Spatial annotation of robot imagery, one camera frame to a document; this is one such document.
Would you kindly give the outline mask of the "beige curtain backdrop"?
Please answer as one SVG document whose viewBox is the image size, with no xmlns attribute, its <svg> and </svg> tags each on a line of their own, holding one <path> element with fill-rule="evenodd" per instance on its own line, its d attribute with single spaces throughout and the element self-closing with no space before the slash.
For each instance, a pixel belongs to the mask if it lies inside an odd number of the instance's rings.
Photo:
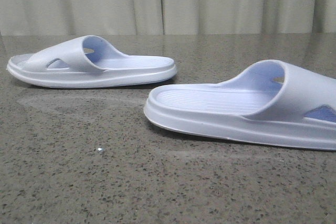
<svg viewBox="0 0 336 224">
<path fill-rule="evenodd" d="M 2 35 L 334 31 L 335 0 L 1 0 Z"/>
</svg>

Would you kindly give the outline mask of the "light blue slipper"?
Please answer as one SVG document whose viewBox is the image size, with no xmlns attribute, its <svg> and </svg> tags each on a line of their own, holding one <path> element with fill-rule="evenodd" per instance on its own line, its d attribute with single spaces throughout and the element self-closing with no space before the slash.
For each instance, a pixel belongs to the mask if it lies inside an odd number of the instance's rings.
<svg viewBox="0 0 336 224">
<path fill-rule="evenodd" d="M 99 36 L 82 36 L 34 54 L 13 56 L 7 70 L 49 88 L 106 88 L 156 83 L 176 75 L 173 59 L 126 55 Z"/>
<path fill-rule="evenodd" d="M 257 62 L 218 84 L 157 87 L 144 114 L 186 134 L 335 150 L 335 80 L 279 60 Z"/>
</svg>

